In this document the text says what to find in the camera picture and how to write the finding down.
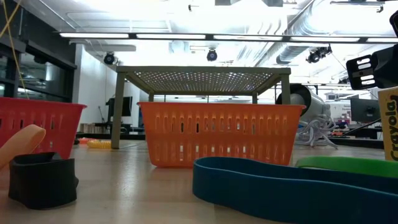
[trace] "dome camera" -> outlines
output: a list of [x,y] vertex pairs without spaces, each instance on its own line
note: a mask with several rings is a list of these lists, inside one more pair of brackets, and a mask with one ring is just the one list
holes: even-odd
[[104,63],[107,65],[114,65],[119,62],[119,59],[114,55],[114,52],[107,52],[104,57]]
[[330,44],[329,47],[319,47],[315,50],[310,51],[310,55],[305,59],[308,63],[317,63],[319,60],[323,59],[326,57],[326,55],[329,55],[333,53],[331,50]]
[[214,62],[215,60],[217,60],[216,50],[210,49],[209,52],[207,53],[207,61]]

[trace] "basket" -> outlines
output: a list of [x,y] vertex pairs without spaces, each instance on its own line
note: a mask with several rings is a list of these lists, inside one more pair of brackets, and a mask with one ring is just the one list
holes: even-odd
[[0,147],[20,129],[35,124],[46,130],[34,152],[57,152],[68,159],[85,105],[0,97]]
[[150,161],[192,167],[222,156],[288,165],[301,105],[139,103]]

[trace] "computer monitor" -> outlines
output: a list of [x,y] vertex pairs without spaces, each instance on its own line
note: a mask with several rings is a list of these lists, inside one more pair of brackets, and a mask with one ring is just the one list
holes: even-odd
[[351,100],[351,120],[358,122],[372,122],[380,118],[380,107],[377,100]]
[[[114,109],[114,98],[110,98],[109,101],[106,103],[109,106],[108,110],[108,117],[113,116],[113,109]],[[131,116],[131,106],[132,106],[132,97],[123,97],[123,109],[122,109],[122,116]]]

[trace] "ceiling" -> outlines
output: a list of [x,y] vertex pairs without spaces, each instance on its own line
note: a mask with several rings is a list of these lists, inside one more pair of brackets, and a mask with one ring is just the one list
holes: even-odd
[[[330,0],[29,0],[23,6],[60,32],[159,32],[259,35],[394,36],[390,15],[398,2],[370,6]],[[182,40],[76,40],[98,58],[115,51],[124,65],[214,65],[292,68],[292,82],[337,83],[345,62],[390,45],[333,44],[333,55],[309,64],[318,45]],[[218,59],[208,62],[209,49]]]

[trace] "window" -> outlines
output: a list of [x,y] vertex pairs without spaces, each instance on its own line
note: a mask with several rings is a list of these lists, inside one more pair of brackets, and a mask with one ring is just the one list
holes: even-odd
[[41,88],[56,95],[67,95],[67,71],[31,54],[21,54],[21,75],[27,86]]
[[1,56],[0,54],[0,78],[6,77],[7,70],[7,58],[5,56]]
[[[58,101],[58,102],[65,102],[66,99],[52,96],[45,93],[39,93],[33,90],[26,90],[27,95],[29,96],[30,100],[47,100],[47,101]],[[18,98],[27,99],[25,90],[23,88],[18,88]]]
[[5,89],[4,84],[0,84],[0,96],[4,96],[4,89]]

